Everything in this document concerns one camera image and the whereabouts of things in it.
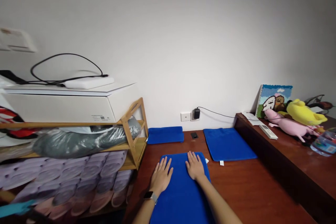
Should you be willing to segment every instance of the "white box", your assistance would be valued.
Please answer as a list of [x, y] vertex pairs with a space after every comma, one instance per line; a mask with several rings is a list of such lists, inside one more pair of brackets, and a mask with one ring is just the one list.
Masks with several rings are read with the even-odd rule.
[[140, 98], [135, 83], [115, 82], [89, 90], [23, 85], [3, 96], [25, 122], [116, 123]]

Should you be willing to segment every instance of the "plastic bottle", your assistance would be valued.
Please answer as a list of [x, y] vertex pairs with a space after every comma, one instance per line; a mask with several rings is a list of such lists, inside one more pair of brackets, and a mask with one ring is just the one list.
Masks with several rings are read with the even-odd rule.
[[330, 128], [320, 135], [310, 148], [322, 156], [332, 156], [336, 152], [336, 128]]

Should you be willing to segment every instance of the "right hand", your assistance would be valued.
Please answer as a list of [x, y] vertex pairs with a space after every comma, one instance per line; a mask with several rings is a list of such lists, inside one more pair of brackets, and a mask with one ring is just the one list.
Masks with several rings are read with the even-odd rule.
[[189, 151], [187, 155], [189, 162], [186, 161], [185, 165], [187, 166], [188, 174], [193, 180], [197, 181], [205, 176], [202, 161], [199, 155], [196, 157], [195, 152]]

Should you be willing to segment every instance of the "cartoon painting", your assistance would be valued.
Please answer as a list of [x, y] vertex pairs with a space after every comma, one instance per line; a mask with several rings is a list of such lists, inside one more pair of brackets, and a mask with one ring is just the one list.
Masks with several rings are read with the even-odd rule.
[[256, 117], [264, 118], [264, 111], [272, 109], [276, 112], [283, 111], [286, 103], [291, 98], [293, 86], [261, 85]]

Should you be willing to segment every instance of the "light switch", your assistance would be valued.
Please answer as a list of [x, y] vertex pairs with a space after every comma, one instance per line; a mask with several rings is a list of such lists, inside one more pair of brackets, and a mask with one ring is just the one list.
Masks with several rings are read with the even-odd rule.
[[35, 52], [29, 35], [22, 30], [0, 28], [3, 43], [13, 51]]

